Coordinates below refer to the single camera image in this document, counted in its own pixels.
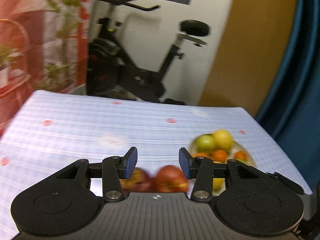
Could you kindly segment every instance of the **blue curtain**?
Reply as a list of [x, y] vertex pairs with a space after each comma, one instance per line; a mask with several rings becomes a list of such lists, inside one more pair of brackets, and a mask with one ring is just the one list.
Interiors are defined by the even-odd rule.
[[311, 189], [320, 181], [319, 0], [297, 0], [287, 49], [256, 120]]

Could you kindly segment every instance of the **fruit plate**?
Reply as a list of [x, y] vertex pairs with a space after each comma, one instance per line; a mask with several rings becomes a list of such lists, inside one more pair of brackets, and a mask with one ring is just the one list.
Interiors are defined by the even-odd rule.
[[[189, 145], [189, 149], [188, 151], [190, 152], [191, 155], [194, 155], [196, 154], [198, 151], [197, 151], [197, 145], [196, 145], [196, 142], [198, 140], [198, 138], [200, 136], [203, 136], [203, 135], [211, 135], [211, 134], [202, 134], [202, 135], [199, 135], [198, 137], [196, 137]], [[250, 166], [253, 166], [256, 168], [256, 163], [255, 161], [253, 160], [252, 156], [249, 154], [249, 152], [244, 149], [242, 147], [241, 144], [237, 143], [236, 141], [233, 142], [233, 146], [231, 148], [231, 150], [229, 151], [228, 153], [228, 159], [234, 159], [234, 156], [235, 154], [238, 152], [238, 151], [244, 151], [246, 154], [247, 154], [247, 165], [250, 165]], [[222, 184], [221, 188], [217, 191], [213, 191], [213, 195], [215, 196], [218, 196], [222, 191], [224, 191], [226, 188], [224, 186], [224, 183]]]

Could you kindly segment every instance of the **white wall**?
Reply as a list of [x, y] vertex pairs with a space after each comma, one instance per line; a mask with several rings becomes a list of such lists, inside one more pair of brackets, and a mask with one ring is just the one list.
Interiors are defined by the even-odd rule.
[[[114, 13], [115, 20], [125, 22], [118, 36], [134, 62], [141, 68], [159, 70], [179, 31], [180, 21], [194, 19], [211, 27], [211, 34], [202, 38], [208, 46], [199, 48], [192, 42], [185, 41], [180, 50], [185, 53], [185, 57], [183, 60], [175, 59], [164, 79], [167, 89], [165, 98], [196, 105], [211, 70], [232, 0], [191, 0], [189, 5], [164, 0], [137, 0], [133, 3], [144, 7], [156, 4], [161, 6], [151, 12], [118, 6]], [[97, 36], [100, 26], [95, 23], [99, 17], [106, 15], [107, 9], [107, 3], [97, 1], [92, 15], [91, 38]]]

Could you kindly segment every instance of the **exercise bike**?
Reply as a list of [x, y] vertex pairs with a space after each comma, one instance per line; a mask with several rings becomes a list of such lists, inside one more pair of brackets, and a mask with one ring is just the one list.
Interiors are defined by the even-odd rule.
[[[180, 22], [180, 31], [175, 42], [172, 44], [159, 72], [137, 67], [126, 50], [115, 37], [115, 30], [110, 27], [112, 13], [116, 6], [125, 5], [142, 11], [159, 9], [156, 5], [151, 8], [141, 7], [129, 1], [133, 0], [100, 0], [110, 3], [107, 17], [100, 18], [101, 24], [99, 37], [89, 43], [89, 60], [87, 69], [87, 94], [90, 96], [106, 97], [104, 92], [116, 85], [130, 92], [143, 101], [160, 103], [159, 98], [165, 93], [163, 78], [175, 57], [183, 58], [179, 52], [184, 40], [192, 41], [196, 46], [207, 45], [206, 42], [192, 37], [204, 37], [209, 34], [210, 27], [196, 20]], [[184, 104], [172, 99], [164, 103]]]

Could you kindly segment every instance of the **table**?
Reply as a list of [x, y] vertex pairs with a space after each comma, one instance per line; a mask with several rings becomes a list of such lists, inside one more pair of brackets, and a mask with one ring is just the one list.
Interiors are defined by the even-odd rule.
[[[10, 205], [17, 194], [77, 159], [101, 162], [138, 149], [137, 167], [155, 174], [179, 165], [178, 152], [193, 138], [227, 129], [253, 157], [257, 168], [277, 171], [311, 194], [299, 171], [262, 127], [240, 107], [155, 104], [36, 91], [0, 140], [0, 239], [17, 229]], [[91, 190], [102, 195], [101, 179]]]

